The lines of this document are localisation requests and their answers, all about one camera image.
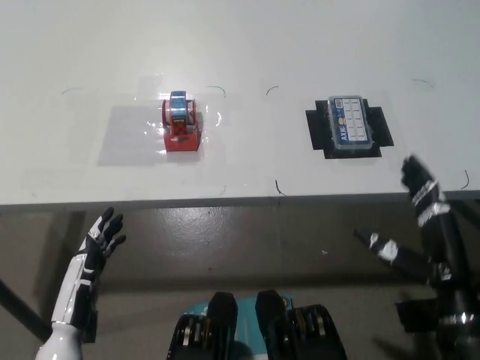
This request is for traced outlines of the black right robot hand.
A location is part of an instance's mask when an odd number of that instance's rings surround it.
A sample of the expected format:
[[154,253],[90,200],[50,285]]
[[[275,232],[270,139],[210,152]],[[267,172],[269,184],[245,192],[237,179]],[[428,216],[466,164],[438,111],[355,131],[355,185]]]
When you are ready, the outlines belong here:
[[381,261],[436,291],[440,324],[478,321],[479,299],[451,204],[416,156],[404,159],[401,174],[414,208],[423,252],[368,229],[355,229],[354,236]]

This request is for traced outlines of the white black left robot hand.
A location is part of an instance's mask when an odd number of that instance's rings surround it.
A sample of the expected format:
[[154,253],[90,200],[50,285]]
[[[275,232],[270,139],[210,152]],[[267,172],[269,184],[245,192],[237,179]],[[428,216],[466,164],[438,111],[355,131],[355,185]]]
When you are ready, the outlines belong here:
[[52,312],[52,323],[86,330],[96,312],[97,287],[107,259],[125,242],[119,232],[123,215],[109,207],[85,234],[65,272]]

